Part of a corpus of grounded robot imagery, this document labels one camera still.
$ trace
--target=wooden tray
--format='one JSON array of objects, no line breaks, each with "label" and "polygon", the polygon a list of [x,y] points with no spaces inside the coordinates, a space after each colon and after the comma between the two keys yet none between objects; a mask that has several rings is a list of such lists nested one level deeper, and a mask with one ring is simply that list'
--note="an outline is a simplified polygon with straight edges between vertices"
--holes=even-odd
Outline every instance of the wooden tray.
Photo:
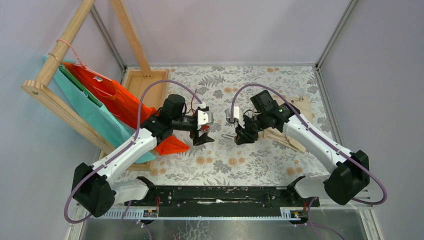
[{"label": "wooden tray", "polygon": [[[152,77],[145,78],[142,74],[142,71],[137,67],[130,67],[127,69],[123,86],[126,88],[131,94],[133,94],[136,98],[140,98],[146,88],[159,80],[170,79],[170,71],[168,69],[157,69],[152,70]],[[147,107],[155,107],[158,109],[164,103],[164,100],[168,95],[168,83],[159,83],[147,92],[146,96],[143,99],[143,103]],[[151,152],[155,156],[157,153],[155,150]],[[104,152],[100,153],[99,159],[105,156]],[[149,171],[152,166],[152,161],[144,162],[144,163],[134,163],[132,164],[128,170],[130,171]]]}]

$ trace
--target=wooden stand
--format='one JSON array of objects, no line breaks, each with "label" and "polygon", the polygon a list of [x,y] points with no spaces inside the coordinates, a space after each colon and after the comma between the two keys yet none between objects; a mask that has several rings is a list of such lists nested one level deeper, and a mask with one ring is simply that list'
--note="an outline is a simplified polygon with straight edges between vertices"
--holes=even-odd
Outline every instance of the wooden stand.
[{"label": "wooden stand", "polygon": [[[61,39],[72,44],[95,1],[96,0],[82,1],[75,15],[72,17],[68,26],[60,37]],[[149,62],[147,61],[143,51],[142,44],[137,37],[127,9],[124,6],[123,0],[110,0],[110,3],[112,4],[116,16],[119,19],[123,31],[125,32],[125,35],[129,41],[129,44],[134,51],[138,64],[141,67],[141,70],[131,73],[132,75],[138,77],[137,80],[131,80],[131,78],[130,80],[124,82],[124,86],[130,91],[130,93],[139,98],[144,89],[146,89],[146,87],[152,82],[162,79],[169,79],[169,71],[165,69],[151,70]],[[53,51],[51,51],[51,55],[49,55],[40,72],[38,73],[37,77],[34,80],[24,81],[21,88],[27,94],[35,98],[38,102],[56,114],[59,118],[65,121],[79,134],[100,148],[104,153],[109,154],[115,148],[87,122],[85,122],[70,106],[68,106],[62,99],[60,99],[48,88],[50,81],[61,64],[59,61],[64,59],[68,49],[69,46],[67,44],[62,41],[58,41]],[[163,100],[165,99],[162,97],[167,92],[167,90],[168,85],[166,83],[158,84],[155,87],[152,87],[152,92],[148,93],[146,100],[143,102],[146,102],[148,107],[158,108],[162,105]],[[147,171],[150,169],[150,165],[150,163],[133,164],[130,169]]]}]

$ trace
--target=teal bag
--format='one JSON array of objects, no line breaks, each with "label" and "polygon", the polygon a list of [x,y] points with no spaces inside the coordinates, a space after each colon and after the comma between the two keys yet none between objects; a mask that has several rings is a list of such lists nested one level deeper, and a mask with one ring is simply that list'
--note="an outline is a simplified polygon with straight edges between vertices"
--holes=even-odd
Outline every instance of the teal bag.
[{"label": "teal bag", "polygon": [[[74,61],[70,60],[66,60],[66,62],[74,63]],[[135,132],[134,129],[120,123],[103,103],[100,107],[97,106],[87,97],[86,93],[79,90],[60,70],[56,71],[53,79],[68,99],[75,112],[115,148],[123,144],[133,135]],[[141,164],[154,159],[156,159],[156,157],[151,152],[147,152],[135,161],[135,163]]]}]

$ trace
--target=orange cloth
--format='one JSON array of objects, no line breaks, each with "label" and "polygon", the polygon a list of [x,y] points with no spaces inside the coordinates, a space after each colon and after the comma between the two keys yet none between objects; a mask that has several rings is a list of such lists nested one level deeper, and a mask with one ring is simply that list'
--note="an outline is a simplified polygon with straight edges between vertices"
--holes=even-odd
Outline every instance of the orange cloth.
[{"label": "orange cloth", "polygon": [[[64,62],[63,65],[82,85],[84,85],[84,87],[106,106],[111,114],[131,128],[137,128],[139,99],[133,96],[115,80],[109,78],[104,79],[78,64]],[[143,104],[140,115],[141,123],[155,112],[156,109],[154,107],[146,107]],[[170,136],[156,146],[155,150],[160,155],[166,155],[182,153],[189,148],[189,146],[178,140],[175,136]]]}]

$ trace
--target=black mounting plate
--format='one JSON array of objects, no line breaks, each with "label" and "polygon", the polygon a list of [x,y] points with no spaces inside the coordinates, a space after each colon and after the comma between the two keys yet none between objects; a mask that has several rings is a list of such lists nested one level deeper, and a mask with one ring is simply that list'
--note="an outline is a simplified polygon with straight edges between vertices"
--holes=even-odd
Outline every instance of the black mounting plate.
[{"label": "black mounting plate", "polygon": [[[301,198],[292,186],[155,186],[131,206],[155,208],[160,198],[159,217],[280,217],[281,207],[304,207],[311,198]],[[319,200],[313,202],[319,207]]]}]

